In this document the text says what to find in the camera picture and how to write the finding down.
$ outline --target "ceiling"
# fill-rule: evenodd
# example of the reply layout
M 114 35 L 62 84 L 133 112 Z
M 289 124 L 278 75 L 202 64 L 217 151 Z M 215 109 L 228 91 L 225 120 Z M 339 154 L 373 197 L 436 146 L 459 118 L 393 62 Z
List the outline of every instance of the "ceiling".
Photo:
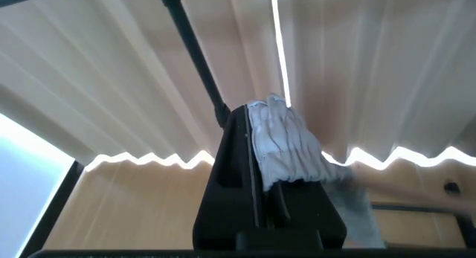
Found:
M 231 109 L 284 95 L 271 0 L 182 0 Z M 324 149 L 435 156 L 476 115 L 476 0 L 277 0 L 291 104 Z M 214 155 L 222 130 L 161 0 L 0 9 L 0 110 L 87 164 Z

